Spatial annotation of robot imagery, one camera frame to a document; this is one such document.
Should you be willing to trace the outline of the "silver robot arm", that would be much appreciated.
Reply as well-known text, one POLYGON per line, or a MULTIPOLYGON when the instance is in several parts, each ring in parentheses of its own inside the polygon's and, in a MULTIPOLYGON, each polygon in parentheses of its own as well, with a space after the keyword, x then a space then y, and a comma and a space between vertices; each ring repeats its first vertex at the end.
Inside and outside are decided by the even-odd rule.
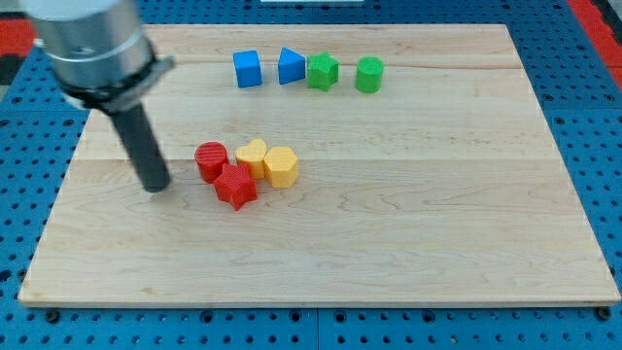
POLYGON ((52 63, 70 103, 107 114, 138 105, 174 67, 158 58, 134 0, 19 0, 35 46, 52 63))

